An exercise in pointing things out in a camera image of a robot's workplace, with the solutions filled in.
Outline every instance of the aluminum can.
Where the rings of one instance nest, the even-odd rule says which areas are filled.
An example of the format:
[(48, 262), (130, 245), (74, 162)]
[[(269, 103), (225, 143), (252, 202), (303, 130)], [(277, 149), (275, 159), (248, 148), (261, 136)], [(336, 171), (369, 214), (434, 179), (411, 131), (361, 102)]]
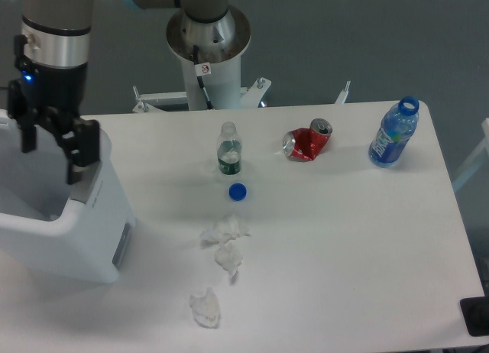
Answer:
[(299, 160), (314, 160), (328, 143), (333, 132), (324, 118), (315, 118), (308, 128), (289, 131), (283, 137), (283, 152), (287, 157)]

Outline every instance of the white container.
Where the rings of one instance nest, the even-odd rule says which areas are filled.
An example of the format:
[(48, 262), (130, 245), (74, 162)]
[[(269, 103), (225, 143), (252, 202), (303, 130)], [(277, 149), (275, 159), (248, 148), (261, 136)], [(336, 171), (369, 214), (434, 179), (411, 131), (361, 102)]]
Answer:
[(109, 159), (111, 143), (104, 131), (100, 139), (100, 163), (69, 186), (66, 158), (54, 138), (38, 128), (37, 150), (21, 153), (17, 125), (0, 110), (4, 252), (27, 267), (66, 277), (102, 283), (117, 279), (113, 259), (121, 251), (123, 231), (127, 235), (135, 219)]

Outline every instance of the gray floor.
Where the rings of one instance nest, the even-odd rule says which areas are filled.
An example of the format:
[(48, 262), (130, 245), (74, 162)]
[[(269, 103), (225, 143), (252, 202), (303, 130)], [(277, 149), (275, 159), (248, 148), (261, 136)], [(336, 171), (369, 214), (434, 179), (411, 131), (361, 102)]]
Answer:
[[(273, 81), (270, 105), (332, 103), (350, 79), (349, 102), (418, 96), (431, 109), (449, 173), (483, 138), (489, 117), (489, 0), (232, 0), (252, 42), (242, 83)], [(174, 13), (96, 0), (83, 114), (130, 112), (131, 90), (183, 90), (165, 43)], [(0, 0), (0, 86), (18, 76), (11, 36), (20, 1)], [(0, 93), (0, 105), (5, 94)], [(489, 168), (458, 194), (477, 258), (489, 256)]]

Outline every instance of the can top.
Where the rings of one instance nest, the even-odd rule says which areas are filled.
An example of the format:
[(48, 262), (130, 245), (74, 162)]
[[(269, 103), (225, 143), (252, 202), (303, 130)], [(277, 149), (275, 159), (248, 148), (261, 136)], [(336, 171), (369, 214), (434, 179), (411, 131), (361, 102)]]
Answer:
[(315, 118), (311, 121), (311, 129), (321, 135), (331, 135), (333, 127), (324, 118)]
[(287, 134), (285, 134), (282, 140), (282, 147), (285, 155), (290, 157), (295, 146), (296, 146), (296, 139), (293, 137), (293, 134), (289, 131)]

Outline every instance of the blue plastic bottle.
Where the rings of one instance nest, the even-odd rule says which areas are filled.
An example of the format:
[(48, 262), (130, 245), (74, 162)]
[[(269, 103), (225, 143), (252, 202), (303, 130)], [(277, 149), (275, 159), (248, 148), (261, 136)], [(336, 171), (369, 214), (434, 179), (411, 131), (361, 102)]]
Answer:
[(399, 159), (416, 130), (418, 110), (418, 100), (407, 96), (385, 114), (381, 128), (368, 150), (374, 164), (379, 167), (389, 167)]

